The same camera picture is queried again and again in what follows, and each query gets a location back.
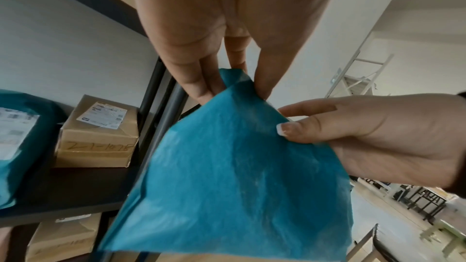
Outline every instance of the fingernail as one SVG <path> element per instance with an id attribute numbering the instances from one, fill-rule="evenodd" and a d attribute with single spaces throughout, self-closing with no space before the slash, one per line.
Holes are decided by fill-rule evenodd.
<path id="1" fill-rule="evenodd" d="M 300 134 L 299 123 L 281 123 L 277 125 L 277 133 L 280 136 L 292 136 Z"/>

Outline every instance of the blue tissue paper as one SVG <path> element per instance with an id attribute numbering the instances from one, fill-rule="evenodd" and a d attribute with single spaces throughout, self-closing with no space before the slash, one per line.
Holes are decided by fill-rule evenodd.
<path id="1" fill-rule="evenodd" d="M 106 251 L 342 261 L 350 181 L 326 144 L 279 136 L 286 122 L 241 70 L 166 133 L 100 244 Z"/>
<path id="2" fill-rule="evenodd" d="M 25 132 L 21 128 L 17 130 L 15 128 L 15 124 L 28 125 L 28 122 L 21 120 L 22 115 L 28 115 L 26 120 L 34 122 L 19 148 L 13 149 L 15 153 L 12 157 L 0 158 L 0 209 L 4 209 L 16 204 L 15 192 L 20 186 L 24 174 L 53 140 L 57 124 L 64 122 L 67 116 L 51 100 L 6 90 L 0 90 L 0 108 L 2 108 L 0 147 L 4 144 L 4 140 L 15 142 L 20 138 L 19 134 L 15 134 L 15 132 Z M 11 144 L 4 145 L 10 149 L 11 146 Z"/>

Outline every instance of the brown package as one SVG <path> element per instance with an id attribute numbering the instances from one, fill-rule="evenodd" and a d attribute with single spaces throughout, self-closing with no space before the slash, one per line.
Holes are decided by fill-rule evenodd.
<path id="1" fill-rule="evenodd" d="M 138 138 L 136 107 L 85 95 L 60 130 L 55 167 L 128 167 Z"/>
<path id="2" fill-rule="evenodd" d="M 99 230 L 100 215 L 42 222 L 29 242 L 26 262 L 57 262 L 90 253 Z"/>

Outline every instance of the shelving unit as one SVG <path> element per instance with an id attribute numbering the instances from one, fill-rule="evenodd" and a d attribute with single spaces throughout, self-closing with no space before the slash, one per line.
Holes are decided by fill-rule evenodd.
<path id="1" fill-rule="evenodd" d="M 145 35 L 137 12 L 120 0 L 77 0 L 106 15 L 121 25 Z M 180 118 L 187 94 L 174 79 L 164 90 L 160 89 L 166 72 L 158 59 L 138 111 L 138 127 L 149 124 L 144 139 L 135 150 L 128 168 L 54 168 L 55 141 L 26 173 L 17 191 L 17 204 L 0 210 L 0 227 L 18 226 L 10 242 L 7 261 L 24 259 L 27 243 L 37 224 L 45 220 L 103 212 L 95 249 L 108 227 L 108 218 L 122 206 L 139 175 L 146 168 L 165 132 Z M 150 122 L 146 122 L 157 92 L 164 91 L 163 99 Z M 109 261 L 111 253 L 94 251 L 80 257 L 81 261 Z M 145 253 L 140 255 L 143 261 Z"/>

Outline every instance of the hand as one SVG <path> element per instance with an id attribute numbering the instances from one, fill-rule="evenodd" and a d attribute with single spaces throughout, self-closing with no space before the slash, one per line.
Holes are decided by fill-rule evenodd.
<path id="1" fill-rule="evenodd" d="M 372 180 L 447 188 L 466 155 L 466 100 L 423 94 L 308 100 L 280 108 L 283 135 L 329 142 L 348 174 Z"/>
<path id="2" fill-rule="evenodd" d="M 328 0 L 136 0 L 167 69 L 201 104 L 225 85 L 217 52 L 225 37 L 232 68 L 246 71 L 251 38 L 261 48 L 254 76 L 266 99 L 317 24 Z"/>

